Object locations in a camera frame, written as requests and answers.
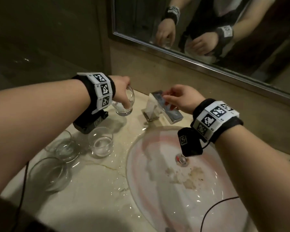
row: sink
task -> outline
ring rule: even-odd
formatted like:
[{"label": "sink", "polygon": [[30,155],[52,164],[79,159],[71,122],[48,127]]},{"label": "sink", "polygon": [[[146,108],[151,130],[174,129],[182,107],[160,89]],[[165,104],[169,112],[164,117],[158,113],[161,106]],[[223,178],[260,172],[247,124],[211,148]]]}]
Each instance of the sink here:
[{"label": "sink", "polygon": [[[212,205],[237,196],[218,153],[210,145],[202,155],[190,157],[186,167],[177,164],[180,129],[152,129],[139,137],[128,153],[131,194],[141,213],[159,232],[199,232]],[[247,221],[241,200],[232,199],[209,211],[202,231],[244,231]]]}]

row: cable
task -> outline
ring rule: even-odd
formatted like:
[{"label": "cable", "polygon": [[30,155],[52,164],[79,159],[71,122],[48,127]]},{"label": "cable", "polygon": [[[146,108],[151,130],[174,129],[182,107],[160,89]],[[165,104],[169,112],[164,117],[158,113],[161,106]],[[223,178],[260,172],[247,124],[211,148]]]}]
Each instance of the cable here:
[{"label": "cable", "polygon": [[16,230],[17,225],[18,225],[18,222],[19,222],[20,209],[21,209],[22,204],[23,204],[24,195],[25,195],[25,189],[26,189],[26,181],[27,181],[28,167],[29,167],[29,161],[26,164],[25,175],[24,175],[24,182],[23,182],[22,196],[20,197],[20,202],[19,202],[18,208],[16,209],[16,213],[15,213],[15,224],[12,227],[11,232],[14,232]]},{"label": "cable", "polygon": [[224,202],[224,201],[227,201],[227,200],[230,200],[230,199],[237,199],[237,198],[239,198],[239,196],[232,197],[232,198],[228,198],[228,199],[223,199],[223,200],[220,200],[219,202],[215,203],[212,207],[210,207],[209,210],[207,210],[207,212],[205,213],[205,215],[204,215],[204,217],[203,217],[203,220],[202,220],[202,223],[201,223],[201,229],[200,229],[200,232],[202,232],[203,223],[204,223],[204,220],[205,220],[206,215],[209,213],[209,211],[210,211],[213,207],[215,207],[217,204],[220,204],[220,203],[222,203],[222,202]]},{"label": "cable", "polygon": [[202,150],[205,149],[208,145],[209,145],[209,142],[204,147],[202,147]]}]

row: beige countertop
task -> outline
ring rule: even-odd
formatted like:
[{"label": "beige countertop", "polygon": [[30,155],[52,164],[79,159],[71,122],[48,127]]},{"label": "beige countertop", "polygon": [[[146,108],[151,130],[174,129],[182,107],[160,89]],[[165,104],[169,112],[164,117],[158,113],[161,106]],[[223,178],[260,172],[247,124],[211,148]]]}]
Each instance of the beige countertop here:
[{"label": "beige countertop", "polygon": [[[135,91],[133,112],[120,117],[112,106],[106,110],[109,117],[100,126],[107,126],[114,132],[114,151],[103,159],[94,159],[83,153],[72,167],[72,181],[61,192],[47,195],[27,184],[23,210],[41,220],[59,232],[68,231],[146,231],[155,229],[140,213],[126,180],[126,157],[129,148],[138,136],[147,129],[169,125],[166,118],[147,123],[141,109],[144,109],[148,96]],[[183,114],[182,121],[176,126],[189,126],[192,116]],[[86,146],[87,136],[78,132],[73,125],[67,130],[79,142]],[[29,164],[32,166],[44,158],[42,150]],[[19,172],[1,194],[2,198],[18,206],[23,184],[24,169]]]}]

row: mirror frame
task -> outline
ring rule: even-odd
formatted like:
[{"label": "mirror frame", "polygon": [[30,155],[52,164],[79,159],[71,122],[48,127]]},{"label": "mirror frame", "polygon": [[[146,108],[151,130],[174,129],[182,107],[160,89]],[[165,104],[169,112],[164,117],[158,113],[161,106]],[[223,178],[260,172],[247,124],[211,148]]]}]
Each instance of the mirror frame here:
[{"label": "mirror frame", "polygon": [[253,78],[240,75],[235,72],[230,72],[216,68],[212,65],[208,65],[199,62],[195,59],[186,57],[181,54],[177,54],[171,50],[166,50],[162,47],[135,39],[133,37],[124,35],[116,31],[115,26],[115,0],[106,0],[107,11],[107,28],[108,37],[114,41],[118,41],[127,45],[134,46],[140,50],[157,55],[166,60],[178,63],[182,66],[194,69],[198,72],[213,76],[220,80],[229,82],[233,85],[255,92],[257,94],[268,97],[272,100],[287,104],[290,106],[290,93],[273,88],[271,85],[257,81]]}]

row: chrome faucet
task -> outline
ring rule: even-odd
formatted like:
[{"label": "chrome faucet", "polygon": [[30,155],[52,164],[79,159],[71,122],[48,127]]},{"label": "chrome faucet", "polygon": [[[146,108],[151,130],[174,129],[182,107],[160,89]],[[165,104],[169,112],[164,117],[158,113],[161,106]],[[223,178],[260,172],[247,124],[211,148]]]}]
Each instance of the chrome faucet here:
[{"label": "chrome faucet", "polygon": [[142,110],[147,121],[150,122],[158,119],[161,113],[163,113],[170,124],[181,121],[183,119],[182,114],[178,110],[171,111],[170,105],[165,105],[165,100],[161,95],[162,90],[149,94],[146,108]]}]

